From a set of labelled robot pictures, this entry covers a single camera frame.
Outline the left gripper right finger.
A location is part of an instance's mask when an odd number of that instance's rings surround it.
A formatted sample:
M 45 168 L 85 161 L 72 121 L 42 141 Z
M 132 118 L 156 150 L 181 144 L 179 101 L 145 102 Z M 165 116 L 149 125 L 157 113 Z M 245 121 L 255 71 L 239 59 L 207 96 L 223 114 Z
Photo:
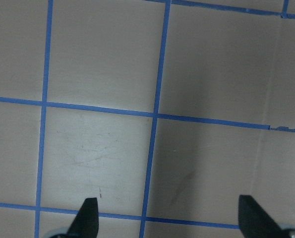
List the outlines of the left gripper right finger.
M 281 228 L 251 195 L 238 198 L 238 226 L 245 238 L 295 238 L 295 228 Z

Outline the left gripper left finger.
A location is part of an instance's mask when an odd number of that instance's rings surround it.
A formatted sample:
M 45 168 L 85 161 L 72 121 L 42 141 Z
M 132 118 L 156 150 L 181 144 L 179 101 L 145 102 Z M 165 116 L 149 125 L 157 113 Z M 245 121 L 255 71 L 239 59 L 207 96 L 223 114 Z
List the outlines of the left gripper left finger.
M 97 198 L 86 198 L 65 233 L 47 234 L 44 238 L 96 238 L 99 233 Z

